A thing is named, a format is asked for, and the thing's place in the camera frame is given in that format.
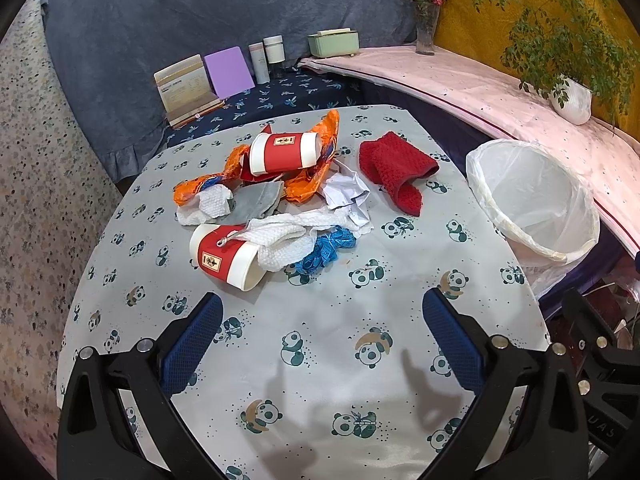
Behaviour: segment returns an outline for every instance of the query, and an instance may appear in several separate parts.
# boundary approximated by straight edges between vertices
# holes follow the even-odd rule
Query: orange plastic wrapper
[[[322,152],[315,166],[301,170],[295,177],[284,181],[285,198],[290,202],[308,200],[322,184],[326,172],[329,170],[332,160],[334,160],[339,123],[340,114],[338,110],[334,109],[329,110],[324,119],[311,128],[312,132],[320,135]]]
[[[290,202],[304,202],[318,190],[332,160],[334,160],[339,122],[340,114],[338,110],[329,110],[324,119],[311,128],[310,131],[319,134],[322,141],[320,158],[318,158],[315,166],[300,170],[296,176],[284,181],[284,198]],[[207,187],[215,184],[228,184],[238,179],[242,170],[242,158],[245,153],[249,153],[249,148],[248,144],[236,146],[229,154],[225,169],[221,173],[206,174],[177,184],[174,187],[174,202],[180,206],[185,205]]]
[[[225,184],[240,176],[242,166],[240,161],[245,153],[249,153],[248,144],[236,146],[226,158],[225,169],[221,173],[211,173],[193,180],[185,180],[174,187],[174,202],[185,205],[203,189],[214,184]]]

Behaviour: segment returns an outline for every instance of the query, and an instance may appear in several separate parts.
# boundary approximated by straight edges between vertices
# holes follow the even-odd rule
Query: glass vase
[[[421,6],[415,11],[415,28],[417,32],[417,41],[415,43],[415,53],[433,56],[433,37],[436,33],[438,25],[438,16],[440,15],[440,6],[427,4]]]

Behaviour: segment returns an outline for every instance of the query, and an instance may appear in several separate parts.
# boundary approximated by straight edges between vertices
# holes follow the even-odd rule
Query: green box
[[[316,57],[353,56],[360,49],[355,30],[321,30],[308,38],[311,54]]]

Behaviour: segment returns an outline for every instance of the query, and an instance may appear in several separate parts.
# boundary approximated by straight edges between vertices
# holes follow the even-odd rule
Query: paper cup
[[[249,169],[255,176],[310,168],[320,157],[322,140],[315,132],[261,133],[249,151]]]
[[[244,240],[229,240],[222,247],[217,242],[243,225],[201,224],[191,235],[189,252],[198,266],[213,276],[242,291],[251,290],[266,271],[258,265],[258,245]]]

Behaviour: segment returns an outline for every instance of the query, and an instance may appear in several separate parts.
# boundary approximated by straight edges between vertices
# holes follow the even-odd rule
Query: white trash bag
[[[507,237],[536,298],[577,266],[600,236],[591,191],[539,147],[491,140],[466,156],[480,207]]]

